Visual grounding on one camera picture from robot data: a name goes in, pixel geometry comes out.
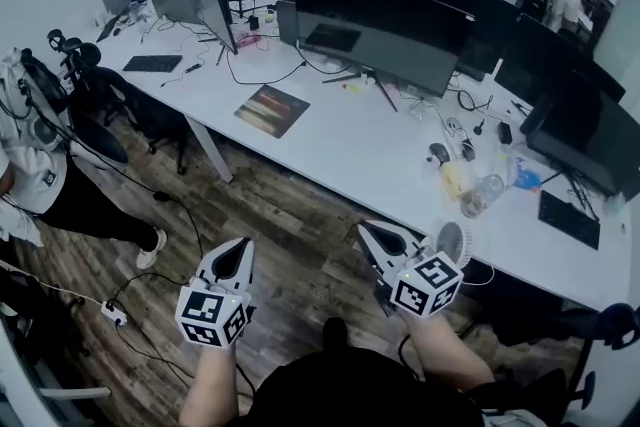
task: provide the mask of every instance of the monitor stand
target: monitor stand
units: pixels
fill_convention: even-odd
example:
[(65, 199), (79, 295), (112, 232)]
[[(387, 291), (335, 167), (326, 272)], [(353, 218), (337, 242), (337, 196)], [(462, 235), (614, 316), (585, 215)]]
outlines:
[(360, 77), (365, 75), (367, 77), (367, 79), (373, 79), (373, 81), (375, 82), (376, 86), (378, 86), (380, 88), (380, 91), (382, 91), (382, 94), (384, 95), (384, 97), (389, 101), (389, 103), (391, 104), (391, 107), (393, 107), (393, 110), (398, 112), (398, 108), (393, 103), (393, 100), (389, 96), (389, 93), (387, 93), (387, 90), (384, 88), (382, 83), (378, 80), (378, 76), (376, 75), (376, 72), (374, 70), (372, 70), (371, 68), (361, 67), (361, 69), (362, 69), (361, 73), (354, 73), (353, 75), (347, 75), (345, 77), (338, 77), (337, 79), (324, 80), (324, 81), (322, 81), (322, 83), (323, 84), (331, 84), (333, 82), (341, 82), (343, 80), (359, 79)]

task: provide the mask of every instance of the white desk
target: white desk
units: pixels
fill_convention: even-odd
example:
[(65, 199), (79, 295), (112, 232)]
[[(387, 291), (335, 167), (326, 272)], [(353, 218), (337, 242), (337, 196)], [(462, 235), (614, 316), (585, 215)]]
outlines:
[[(273, 28), (275, 22), (262, 22), (259, 33), (271, 34)], [(446, 196), (439, 174), (424, 171), (429, 145), (445, 142), (440, 120), (433, 109), (429, 109), (430, 115), (419, 123), (408, 114), (413, 101), (401, 99), (395, 88), (388, 91), (399, 113), (391, 109), (377, 88), (354, 93), (344, 90), (341, 83), (325, 85), (322, 81), (329, 77), (307, 66), (274, 86), (310, 104), (293, 127), (281, 139), (275, 139), (234, 116), (236, 109), (260, 86), (236, 84), (224, 58), (216, 66), (220, 53), (218, 43), (209, 43), (211, 51), (203, 56), (205, 66), (185, 75), (180, 82), (160, 88), (162, 82), (180, 77), (182, 70), (198, 62), (196, 54), (205, 49), (195, 37), (183, 43), (188, 34), (178, 26), (163, 32), (154, 29), (140, 45), (137, 29), (127, 28), (117, 37), (109, 37), (99, 44), (101, 65), (122, 73), (142, 91), (185, 114), (225, 180), (229, 181), (232, 175), (204, 127), (418, 232), (430, 233), (438, 218), (462, 217), (459, 204)], [(167, 54), (177, 51), (181, 45), (179, 53), (184, 59), (171, 76), (122, 72), (133, 55)], [(266, 48), (267, 43), (263, 41), (260, 45)], [(229, 56), (238, 80), (276, 80), (300, 64), (300, 56), (293, 47), (276, 39), (269, 39), (268, 45), (266, 52), (252, 46), (241, 49), (238, 56)], [(514, 137), (520, 136), (517, 127), (522, 117), (510, 104), (509, 93), (491, 77), (482, 85), (464, 76), (459, 81), (478, 105), (493, 94), (494, 114), (506, 117), (506, 109), (510, 109), (513, 119), (517, 120), (512, 124)], [(498, 144), (494, 135), (495, 120), (486, 118), (483, 136), (478, 138), (472, 129), (483, 119), (482, 114), (462, 111), (452, 93), (434, 102), (440, 106), (443, 117), (455, 115), (463, 123), (478, 151)], [(564, 178), (545, 186), (565, 199), (568, 188)], [(594, 251), (539, 222), (538, 201), (537, 194), (510, 188), (479, 219), (468, 221), (490, 242), (486, 253), (479, 255), (480, 259), (525, 282), (596, 310), (626, 302), (631, 265), (628, 210), (621, 215), (625, 233), (619, 219), (602, 219), (600, 250)]]

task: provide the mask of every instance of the wooden floor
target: wooden floor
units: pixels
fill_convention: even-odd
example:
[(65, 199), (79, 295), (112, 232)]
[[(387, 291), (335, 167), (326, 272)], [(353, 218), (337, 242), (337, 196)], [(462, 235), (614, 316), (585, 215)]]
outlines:
[[(256, 385), (277, 366), (317, 350), (323, 322), (331, 316), (346, 320), (353, 345), (397, 358), (403, 325), (398, 318), (387, 319), (373, 299), (374, 276), (355, 242), (354, 225), (378, 216), (224, 140), (221, 152), (235, 175), (230, 185), (218, 178), (195, 140), (187, 150), (188, 174), (180, 177), (172, 148), (152, 156), (142, 136), (120, 122), (112, 128), (129, 153), (127, 172), (183, 199), (200, 229), (205, 252), (237, 237), (255, 241), (251, 292), (258, 309), (238, 344), (238, 362)], [(116, 173), (82, 167), (121, 208), (167, 230), (168, 245), (151, 270), (176, 281), (188, 280), (199, 263), (199, 251), (181, 207), (154, 201)], [(102, 301), (139, 273), (131, 244), (44, 225), (41, 229), (44, 249), (20, 242), (16, 251), (22, 268), (45, 283)], [(193, 374), (198, 349), (183, 342), (173, 321), (178, 292), (164, 280), (144, 277), (132, 282), (121, 300), (163, 357)], [(446, 314), (454, 328), (462, 330), (477, 310), (474, 301), (460, 295)], [(99, 383), (111, 388), (113, 395), (99, 403), (105, 415), (119, 426), (174, 424), (187, 389), (167, 365), (128, 348), (95, 304), (78, 310), (76, 319), (91, 356), (70, 356), (70, 363), (83, 376), (79, 386)], [(120, 332), (138, 350), (152, 352), (132, 325)], [(558, 367), (571, 375), (580, 350), (573, 340), (506, 348), (484, 327), (467, 343), (492, 369), (513, 368), (523, 381)], [(416, 365), (410, 345), (407, 359)], [(238, 379), (239, 391), (249, 392)], [(245, 396), (240, 403), (243, 411), (250, 407)]]

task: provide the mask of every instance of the black keyboard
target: black keyboard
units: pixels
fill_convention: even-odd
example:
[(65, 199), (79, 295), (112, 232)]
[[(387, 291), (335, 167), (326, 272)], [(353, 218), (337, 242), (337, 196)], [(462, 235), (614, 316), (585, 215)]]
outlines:
[(109, 34), (111, 34), (111, 31), (115, 27), (117, 21), (118, 21), (118, 17), (114, 16), (111, 20), (107, 22), (107, 25), (105, 25), (104, 29), (102, 29), (100, 36), (98, 36), (96, 43), (100, 43), (103, 39), (109, 37)]
[(546, 191), (540, 193), (538, 219), (557, 230), (592, 247), (600, 245), (600, 223), (580, 212), (571, 203), (565, 203)]
[(181, 55), (137, 55), (131, 58), (123, 71), (170, 73), (180, 61)]

